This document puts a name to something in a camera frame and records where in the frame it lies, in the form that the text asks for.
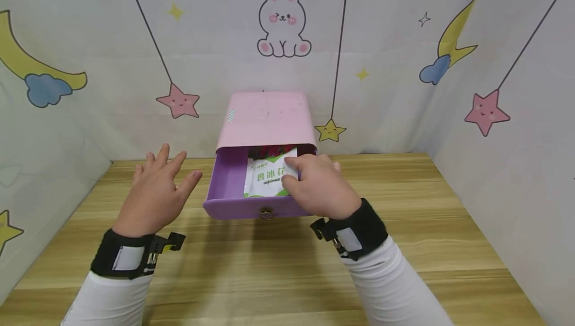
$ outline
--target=yellow star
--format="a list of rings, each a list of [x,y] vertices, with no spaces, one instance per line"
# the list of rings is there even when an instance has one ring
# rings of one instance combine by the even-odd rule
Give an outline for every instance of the yellow star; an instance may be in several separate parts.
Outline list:
[[[365,72],[365,68],[359,74],[355,74],[355,76],[359,77],[360,80],[363,80],[366,76],[370,76],[370,74]]]
[[[345,128],[338,128],[333,119],[329,119],[326,125],[315,127],[320,132],[320,141],[333,140],[339,141],[339,135],[345,131]]]
[[[170,11],[168,11],[168,13],[170,13],[171,15],[173,15],[174,18],[176,18],[176,20],[179,21],[179,17],[182,16],[183,11],[181,11],[181,10],[176,6],[176,3],[172,3],[172,8],[170,9]]]
[[[24,230],[10,226],[10,212],[4,210],[0,214],[0,255],[4,250],[4,244],[16,236],[19,236]]]

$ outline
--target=pink box top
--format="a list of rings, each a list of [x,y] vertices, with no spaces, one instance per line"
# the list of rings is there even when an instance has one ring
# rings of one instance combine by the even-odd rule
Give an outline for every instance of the pink box top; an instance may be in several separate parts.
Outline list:
[[[302,91],[232,94],[217,149],[261,145],[315,145]]]

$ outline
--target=purple drawer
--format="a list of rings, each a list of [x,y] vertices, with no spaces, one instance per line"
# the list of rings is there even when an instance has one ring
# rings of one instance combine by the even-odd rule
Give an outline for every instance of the purple drawer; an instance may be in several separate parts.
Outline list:
[[[249,147],[220,148],[204,209],[218,220],[309,216],[291,196],[244,198]],[[315,146],[298,145],[298,155],[315,154]]]

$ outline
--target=bunny cartoon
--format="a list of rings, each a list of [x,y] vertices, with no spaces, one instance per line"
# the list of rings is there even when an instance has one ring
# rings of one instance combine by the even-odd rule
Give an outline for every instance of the bunny cartoon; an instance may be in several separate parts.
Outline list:
[[[311,43],[300,34],[305,27],[305,11],[299,0],[266,0],[260,8],[260,26],[268,35],[258,41],[264,56],[306,56]]]

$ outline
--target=white sleeve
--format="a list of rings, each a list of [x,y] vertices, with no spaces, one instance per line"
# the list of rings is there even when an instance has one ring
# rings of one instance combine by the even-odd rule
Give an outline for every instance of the white sleeve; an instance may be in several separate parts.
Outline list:
[[[390,236],[359,261],[342,260],[371,326],[453,326]]]
[[[109,279],[88,273],[60,326],[140,326],[152,276]]]

